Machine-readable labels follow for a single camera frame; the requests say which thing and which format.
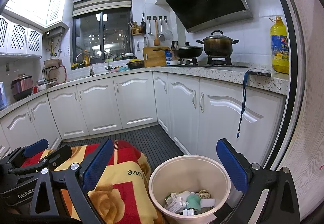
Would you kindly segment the white foam block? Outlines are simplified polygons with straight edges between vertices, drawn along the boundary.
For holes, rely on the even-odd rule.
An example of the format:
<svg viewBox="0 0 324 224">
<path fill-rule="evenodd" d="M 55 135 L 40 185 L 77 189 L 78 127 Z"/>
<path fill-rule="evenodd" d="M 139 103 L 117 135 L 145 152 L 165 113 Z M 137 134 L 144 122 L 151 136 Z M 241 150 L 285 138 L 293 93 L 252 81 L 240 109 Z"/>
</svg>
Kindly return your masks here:
<svg viewBox="0 0 324 224">
<path fill-rule="evenodd" d="M 214 198 L 202 198 L 200 200 L 201 208 L 213 208 L 215 206 L 216 200 Z"/>
</svg>

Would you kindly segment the green terry cloth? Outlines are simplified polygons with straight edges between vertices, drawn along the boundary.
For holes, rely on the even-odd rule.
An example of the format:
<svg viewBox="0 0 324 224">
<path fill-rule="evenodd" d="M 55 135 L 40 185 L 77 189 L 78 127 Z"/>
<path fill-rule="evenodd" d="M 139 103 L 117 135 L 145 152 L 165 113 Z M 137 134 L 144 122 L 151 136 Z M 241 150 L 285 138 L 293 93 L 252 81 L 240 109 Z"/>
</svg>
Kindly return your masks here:
<svg viewBox="0 0 324 224">
<path fill-rule="evenodd" d="M 190 194 L 186 199 L 187 202 L 186 209 L 201 210 L 200 200 L 201 198 L 199 197 L 199 195 Z"/>
</svg>

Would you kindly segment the silver blue medicine box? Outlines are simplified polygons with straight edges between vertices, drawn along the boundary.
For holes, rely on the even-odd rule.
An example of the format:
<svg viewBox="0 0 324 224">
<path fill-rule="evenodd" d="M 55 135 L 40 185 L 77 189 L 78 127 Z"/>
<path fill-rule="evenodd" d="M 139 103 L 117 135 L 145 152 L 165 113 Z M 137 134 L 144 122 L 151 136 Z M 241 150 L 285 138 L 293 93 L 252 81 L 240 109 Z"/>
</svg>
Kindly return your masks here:
<svg viewBox="0 0 324 224">
<path fill-rule="evenodd" d="M 171 213 L 178 214 L 179 212 L 185 210 L 187 205 L 188 203 L 182 197 L 177 197 L 166 207 L 166 210 Z"/>
</svg>

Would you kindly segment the beige knitted rag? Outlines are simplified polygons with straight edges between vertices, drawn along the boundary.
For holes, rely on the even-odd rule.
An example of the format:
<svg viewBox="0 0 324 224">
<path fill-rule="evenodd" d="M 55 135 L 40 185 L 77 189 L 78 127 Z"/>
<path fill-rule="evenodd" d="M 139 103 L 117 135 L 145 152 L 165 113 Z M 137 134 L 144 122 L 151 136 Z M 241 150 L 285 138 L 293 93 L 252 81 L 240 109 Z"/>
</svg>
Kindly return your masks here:
<svg viewBox="0 0 324 224">
<path fill-rule="evenodd" d="M 207 189 L 203 189 L 203 190 L 199 191 L 198 196 L 200 199 L 210 199 L 211 198 L 211 194 Z"/>
</svg>

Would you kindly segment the long white green box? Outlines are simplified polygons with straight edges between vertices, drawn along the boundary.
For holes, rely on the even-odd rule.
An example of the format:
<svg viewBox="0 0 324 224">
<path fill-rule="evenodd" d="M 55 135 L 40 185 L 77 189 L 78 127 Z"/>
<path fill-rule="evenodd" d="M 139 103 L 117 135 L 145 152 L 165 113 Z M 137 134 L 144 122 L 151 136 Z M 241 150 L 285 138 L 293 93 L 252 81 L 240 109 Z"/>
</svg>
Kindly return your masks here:
<svg viewBox="0 0 324 224">
<path fill-rule="evenodd" d="M 175 201 L 177 198 L 177 193 L 170 193 L 167 195 L 164 200 L 165 200 L 165 206 L 169 206 L 173 201 Z"/>
</svg>

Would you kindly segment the chrome kitchen faucet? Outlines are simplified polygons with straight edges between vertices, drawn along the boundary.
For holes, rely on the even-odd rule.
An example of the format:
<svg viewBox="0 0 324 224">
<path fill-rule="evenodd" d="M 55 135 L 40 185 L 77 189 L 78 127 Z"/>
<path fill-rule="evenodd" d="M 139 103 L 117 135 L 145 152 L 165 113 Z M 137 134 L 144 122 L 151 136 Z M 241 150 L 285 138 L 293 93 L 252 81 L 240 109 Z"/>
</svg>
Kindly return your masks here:
<svg viewBox="0 0 324 224">
<path fill-rule="evenodd" d="M 88 53 L 87 52 L 79 53 L 76 56 L 75 61 L 78 61 L 80 56 L 84 57 L 83 61 L 84 61 L 85 65 L 89 67 L 90 76 L 94 76 L 94 70 L 93 70 L 93 67 L 92 67 L 92 64 L 91 64 L 91 59 L 90 59 L 90 56 L 88 55 Z"/>
</svg>

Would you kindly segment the dark kitchen window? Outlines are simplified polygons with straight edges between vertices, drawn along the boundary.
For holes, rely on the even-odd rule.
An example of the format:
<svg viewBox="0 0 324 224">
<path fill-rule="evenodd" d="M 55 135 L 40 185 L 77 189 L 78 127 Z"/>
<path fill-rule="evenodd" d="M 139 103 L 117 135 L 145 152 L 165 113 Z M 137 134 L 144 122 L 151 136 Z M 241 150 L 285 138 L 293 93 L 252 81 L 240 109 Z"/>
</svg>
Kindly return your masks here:
<svg viewBox="0 0 324 224">
<path fill-rule="evenodd" d="M 82 14 L 73 18 L 72 61 L 90 57 L 92 64 L 120 61 L 133 53 L 131 9 L 117 8 Z"/>
</svg>

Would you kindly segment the blue white kettle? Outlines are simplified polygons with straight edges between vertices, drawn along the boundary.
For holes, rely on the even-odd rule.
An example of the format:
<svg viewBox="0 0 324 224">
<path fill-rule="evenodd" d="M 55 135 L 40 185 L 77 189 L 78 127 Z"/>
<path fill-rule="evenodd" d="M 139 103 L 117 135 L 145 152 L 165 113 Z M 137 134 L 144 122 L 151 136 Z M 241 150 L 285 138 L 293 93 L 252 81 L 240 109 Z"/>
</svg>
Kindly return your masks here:
<svg viewBox="0 0 324 224">
<path fill-rule="evenodd" d="M 7 107 L 7 97 L 5 94 L 5 89 L 3 82 L 0 82 L 0 110 L 3 110 Z"/>
</svg>

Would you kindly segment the copper rice cooker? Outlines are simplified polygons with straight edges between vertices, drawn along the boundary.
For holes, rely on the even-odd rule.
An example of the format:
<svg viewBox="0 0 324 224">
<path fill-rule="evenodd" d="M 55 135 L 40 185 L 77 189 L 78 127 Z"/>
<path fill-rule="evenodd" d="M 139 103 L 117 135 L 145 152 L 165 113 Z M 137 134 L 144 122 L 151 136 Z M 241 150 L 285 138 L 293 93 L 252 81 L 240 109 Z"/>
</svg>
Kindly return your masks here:
<svg viewBox="0 0 324 224">
<path fill-rule="evenodd" d="M 20 74 L 11 83 L 11 91 L 15 101 L 20 101 L 33 92 L 33 78 L 31 75 Z"/>
</svg>

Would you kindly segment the yellow black casserole pot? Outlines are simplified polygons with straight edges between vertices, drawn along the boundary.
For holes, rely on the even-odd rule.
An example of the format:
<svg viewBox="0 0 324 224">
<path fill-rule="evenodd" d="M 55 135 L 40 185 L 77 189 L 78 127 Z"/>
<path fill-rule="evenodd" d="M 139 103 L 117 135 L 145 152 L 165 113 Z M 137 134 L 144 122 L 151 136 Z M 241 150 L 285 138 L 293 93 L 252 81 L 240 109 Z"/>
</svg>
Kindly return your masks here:
<svg viewBox="0 0 324 224">
<path fill-rule="evenodd" d="M 130 60 L 128 63 L 126 63 L 126 65 L 130 69 L 143 68 L 144 67 L 144 60 L 134 58 L 134 59 Z"/>
</svg>

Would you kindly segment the wooden cutting board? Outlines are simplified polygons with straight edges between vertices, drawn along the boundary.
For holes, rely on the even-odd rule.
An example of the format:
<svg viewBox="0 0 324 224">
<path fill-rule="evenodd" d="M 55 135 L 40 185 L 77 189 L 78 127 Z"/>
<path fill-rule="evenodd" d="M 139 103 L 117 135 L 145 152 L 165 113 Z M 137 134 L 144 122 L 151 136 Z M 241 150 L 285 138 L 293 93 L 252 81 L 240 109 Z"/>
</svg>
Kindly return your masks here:
<svg viewBox="0 0 324 224">
<path fill-rule="evenodd" d="M 166 66 L 165 52 L 170 52 L 169 47 L 144 47 L 142 51 L 145 67 Z"/>
</svg>

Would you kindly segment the black smartphone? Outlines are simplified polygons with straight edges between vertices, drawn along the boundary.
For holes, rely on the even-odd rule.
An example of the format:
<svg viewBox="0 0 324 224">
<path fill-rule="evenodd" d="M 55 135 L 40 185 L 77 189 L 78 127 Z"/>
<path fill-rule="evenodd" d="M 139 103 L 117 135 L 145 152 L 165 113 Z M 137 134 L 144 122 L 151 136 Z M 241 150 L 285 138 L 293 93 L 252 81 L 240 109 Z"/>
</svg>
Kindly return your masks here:
<svg viewBox="0 0 324 224">
<path fill-rule="evenodd" d="M 271 73 L 268 70 L 264 70 L 264 69 L 249 69 L 247 73 L 249 75 L 265 76 L 268 78 L 271 77 Z"/>
</svg>

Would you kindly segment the yellow cooking oil bottle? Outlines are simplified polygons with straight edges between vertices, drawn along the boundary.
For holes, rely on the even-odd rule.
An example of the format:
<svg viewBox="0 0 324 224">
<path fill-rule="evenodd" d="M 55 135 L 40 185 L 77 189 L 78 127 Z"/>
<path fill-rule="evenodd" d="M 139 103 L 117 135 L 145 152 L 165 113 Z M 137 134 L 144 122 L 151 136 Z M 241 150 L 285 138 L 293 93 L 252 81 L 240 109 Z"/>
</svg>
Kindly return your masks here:
<svg viewBox="0 0 324 224">
<path fill-rule="evenodd" d="M 289 74 L 289 45 L 286 26 L 280 16 L 270 18 L 272 68 L 279 73 Z"/>
</svg>

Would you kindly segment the black wok with lid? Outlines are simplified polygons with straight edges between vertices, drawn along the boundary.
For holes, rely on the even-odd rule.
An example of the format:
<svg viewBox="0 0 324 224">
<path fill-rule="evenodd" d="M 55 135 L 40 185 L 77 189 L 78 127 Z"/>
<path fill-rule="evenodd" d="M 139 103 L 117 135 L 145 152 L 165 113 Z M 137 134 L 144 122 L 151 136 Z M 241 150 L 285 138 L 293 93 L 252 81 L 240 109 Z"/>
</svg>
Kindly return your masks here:
<svg viewBox="0 0 324 224">
<path fill-rule="evenodd" d="M 173 52 L 175 57 L 180 59 L 188 59 L 188 58 L 197 58 L 201 56 L 203 52 L 203 47 L 201 46 L 191 46 L 189 42 L 185 43 L 185 46 L 170 49 L 154 49 L 153 51 L 169 51 Z"/>
</svg>

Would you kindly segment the bronze stock pot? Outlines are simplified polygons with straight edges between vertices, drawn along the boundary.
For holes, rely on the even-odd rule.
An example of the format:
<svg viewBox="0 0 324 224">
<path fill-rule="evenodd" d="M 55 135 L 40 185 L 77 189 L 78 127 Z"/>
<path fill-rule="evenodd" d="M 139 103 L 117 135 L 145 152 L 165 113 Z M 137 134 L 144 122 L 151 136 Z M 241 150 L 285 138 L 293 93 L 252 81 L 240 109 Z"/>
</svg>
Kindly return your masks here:
<svg viewBox="0 0 324 224">
<path fill-rule="evenodd" d="M 233 53 L 233 45 L 239 43 L 239 40 L 233 40 L 225 36 L 221 30 L 215 30 L 210 36 L 196 42 L 203 45 L 207 56 L 230 57 Z"/>
</svg>

